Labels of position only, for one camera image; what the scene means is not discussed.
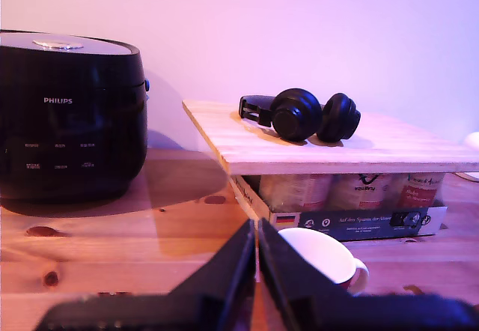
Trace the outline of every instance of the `wooden board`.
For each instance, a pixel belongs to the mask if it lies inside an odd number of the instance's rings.
[[[431,237],[354,241],[369,294],[433,292],[479,304],[479,183],[446,175],[448,213]],[[246,220],[216,161],[149,150],[129,192],[109,202],[1,208],[1,330],[29,331],[46,310],[97,292],[165,293],[195,272]],[[60,235],[32,236],[35,226]],[[45,285],[54,271],[58,284]],[[252,330],[283,330],[264,283]]]
[[[215,160],[154,149],[121,198],[3,200],[0,210],[0,328],[7,331],[32,330],[50,306],[86,294],[167,293],[247,220]],[[48,285],[52,273],[58,280]]]
[[[479,153],[378,114],[362,114],[353,137],[292,143],[242,120],[238,106],[184,100],[183,108],[228,174],[348,174],[479,171]]]

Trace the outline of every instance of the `black headphones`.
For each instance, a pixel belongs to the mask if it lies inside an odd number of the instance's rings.
[[[335,94],[323,109],[316,97],[304,89],[292,88],[277,97],[246,95],[239,101],[239,116],[271,127],[285,140],[300,142],[314,133],[324,142],[349,139],[359,125],[361,113],[342,93]]]

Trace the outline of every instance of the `philips logo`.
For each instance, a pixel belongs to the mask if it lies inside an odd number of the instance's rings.
[[[43,103],[49,104],[73,104],[72,99],[57,99],[56,97],[44,97]]]

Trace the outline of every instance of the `white cup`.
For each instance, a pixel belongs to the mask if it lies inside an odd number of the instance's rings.
[[[310,228],[284,228],[278,233],[310,265],[352,295],[359,295],[366,288],[369,279],[366,265],[336,239]],[[356,271],[358,278],[351,283]]]

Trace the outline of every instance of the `rice cooker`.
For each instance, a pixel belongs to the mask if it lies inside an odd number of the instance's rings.
[[[0,197],[125,192],[146,156],[148,88],[132,45],[0,31]]]

